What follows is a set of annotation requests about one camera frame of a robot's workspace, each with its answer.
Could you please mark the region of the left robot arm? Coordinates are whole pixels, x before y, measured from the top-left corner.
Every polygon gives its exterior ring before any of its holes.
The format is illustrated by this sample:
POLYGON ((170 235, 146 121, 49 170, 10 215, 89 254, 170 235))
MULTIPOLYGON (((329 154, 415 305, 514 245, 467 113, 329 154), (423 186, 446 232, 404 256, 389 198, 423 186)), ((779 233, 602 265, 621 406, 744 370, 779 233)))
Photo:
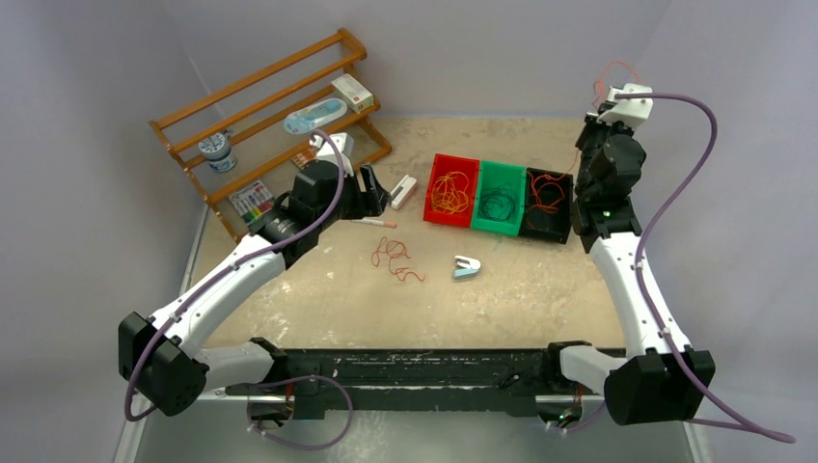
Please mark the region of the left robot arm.
POLYGON ((149 316, 133 312, 118 327, 118 370, 127 380, 125 416, 140 394, 152 410, 172 417, 203 392, 253 384, 263 394, 281 391, 287 368, 269 341, 206 349, 214 331, 251 295, 287 271, 317 246, 320 234, 338 220, 378 217, 390 193, 371 164, 352 173, 335 161, 319 159, 297 173, 287 202, 273 204, 236 248, 201 281, 149 316))

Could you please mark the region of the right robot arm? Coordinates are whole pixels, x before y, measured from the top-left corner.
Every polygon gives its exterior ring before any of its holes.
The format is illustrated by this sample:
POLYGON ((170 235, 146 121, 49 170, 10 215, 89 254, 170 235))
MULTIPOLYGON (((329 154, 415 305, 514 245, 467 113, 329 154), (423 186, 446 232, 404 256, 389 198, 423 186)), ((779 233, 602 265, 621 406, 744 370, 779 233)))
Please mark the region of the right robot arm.
POLYGON ((563 393, 576 383, 604 397, 620 425, 682 422, 695 416, 715 374, 707 350, 696 350, 674 321, 641 246, 647 233, 630 193, 646 153, 623 122, 588 113, 575 144, 580 167, 571 225, 603 276, 624 335, 625 354, 613 357, 581 342, 568 343, 544 363, 541 378, 563 393))

